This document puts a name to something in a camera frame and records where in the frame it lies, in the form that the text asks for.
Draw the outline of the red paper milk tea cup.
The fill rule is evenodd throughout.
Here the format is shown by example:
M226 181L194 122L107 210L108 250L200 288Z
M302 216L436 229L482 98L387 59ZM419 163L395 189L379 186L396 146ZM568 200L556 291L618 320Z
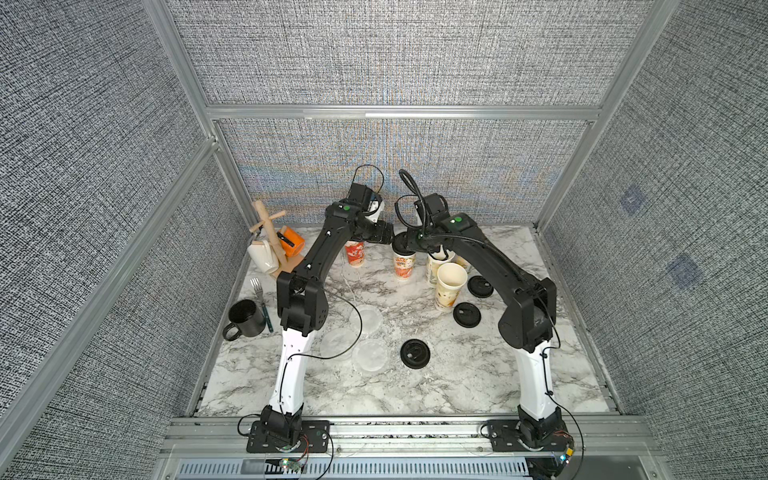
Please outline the red paper milk tea cup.
M363 265L365 261L364 243L359 241L347 241L345 243L345 252L348 264L357 268Z

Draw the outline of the red white paper cup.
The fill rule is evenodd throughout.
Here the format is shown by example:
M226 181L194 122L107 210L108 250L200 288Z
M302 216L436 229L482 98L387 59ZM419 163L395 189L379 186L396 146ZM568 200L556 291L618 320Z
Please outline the red white paper cup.
M415 264L415 254L395 253L393 256L394 272L398 280L407 280L412 276Z

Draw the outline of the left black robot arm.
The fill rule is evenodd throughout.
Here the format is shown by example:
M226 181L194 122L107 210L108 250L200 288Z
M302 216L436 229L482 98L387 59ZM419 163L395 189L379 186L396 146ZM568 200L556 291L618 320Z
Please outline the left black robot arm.
M323 226L304 259L276 281L277 313L282 351L275 387L260 414L270 435L290 443L297 440L304 406L304 376L311 344L325 324L329 302L324 287L328 273L347 242L389 244L393 226L378 219L381 197L350 197L326 208Z

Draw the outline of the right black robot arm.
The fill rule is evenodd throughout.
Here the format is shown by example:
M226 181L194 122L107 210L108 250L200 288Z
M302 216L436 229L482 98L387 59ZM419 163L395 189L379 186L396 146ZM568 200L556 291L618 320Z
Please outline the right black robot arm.
M554 282L539 280L511 261L464 213L436 220L425 230L409 227L394 237L393 246L419 253L452 251L500 295L506 308L497 328L514 350L520 376L517 429L527 448L542 448L563 428L562 410L553 400L550 366L556 324Z

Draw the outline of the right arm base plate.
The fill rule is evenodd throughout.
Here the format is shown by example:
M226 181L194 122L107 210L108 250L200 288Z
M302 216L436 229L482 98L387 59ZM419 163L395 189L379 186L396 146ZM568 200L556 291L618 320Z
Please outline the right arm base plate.
M490 440L494 452L571 455L575 446L560 409L542 419L534 419L522 412L516 420L491 420L481 427L481 431Z

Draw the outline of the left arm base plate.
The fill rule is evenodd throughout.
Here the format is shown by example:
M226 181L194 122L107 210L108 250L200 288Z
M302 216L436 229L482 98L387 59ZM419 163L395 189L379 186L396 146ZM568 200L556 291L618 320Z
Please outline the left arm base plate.
M270 411L268 417L253 422L245 449L252 454L326 453L330 426L327 420L303 420Z

